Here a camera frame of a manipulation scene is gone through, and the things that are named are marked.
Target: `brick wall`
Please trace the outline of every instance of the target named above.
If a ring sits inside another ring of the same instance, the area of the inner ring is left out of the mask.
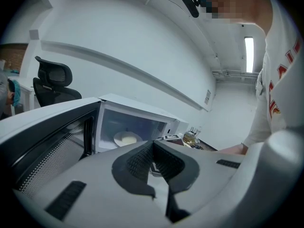
[[[5,60],[4,70],[17,70],[20,72],[27,47],[27,44],[0,45],[0,60]]]

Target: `white plate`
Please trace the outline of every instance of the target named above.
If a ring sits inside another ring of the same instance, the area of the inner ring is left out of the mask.
[[[119,132],[117,134],[115,134],[114,136],[114,142],[119,146],[119,147],[123,147],[125,145],[128,145],[127,143],[124,143],[122,141],[122,134],[123,133],[129,133],[131,136],[134,136],[136,138],[136,142],[142,142],[143,139],[138,136],[137,134],[133,133],[133,132]]]

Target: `desk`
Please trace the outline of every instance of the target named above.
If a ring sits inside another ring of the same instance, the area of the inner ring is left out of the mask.
[[[22,78],[22,77],[9,77],[10,80],[17,80],[20,85],[21,95],[24,95],[24,104],[23,104],[23,110],[25,112],[34,110],[34,96],[35,91],[33,88],[33,79],[32,78]],[[12,115],[15,115],[15,108],[11,106],[11,113]]]

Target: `fluorescent light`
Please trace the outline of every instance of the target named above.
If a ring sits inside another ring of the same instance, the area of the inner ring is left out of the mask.
[[[246,61],[247,61],[247,73],[252,73],[253,71],[253,62],[254,62],[254,42],[252,37],[245,38],[246,45]]]

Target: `person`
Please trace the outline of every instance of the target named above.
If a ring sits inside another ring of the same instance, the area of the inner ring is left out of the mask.
[[[230,23],[256,24],[265,33],[266,53],[257,80],[257,108],[248,137],[223,153],[246,154],[254,143],[264,142],[272,133],[286,128],[271,91],[303,53],[302,39],[287,11],[277,0],[200,0],[214,18]]]
[[[16,80],[7,79],[0,70],[0,119],[7,116],[3,113],[6,105],[17,106],[20,100],[20,85]]]

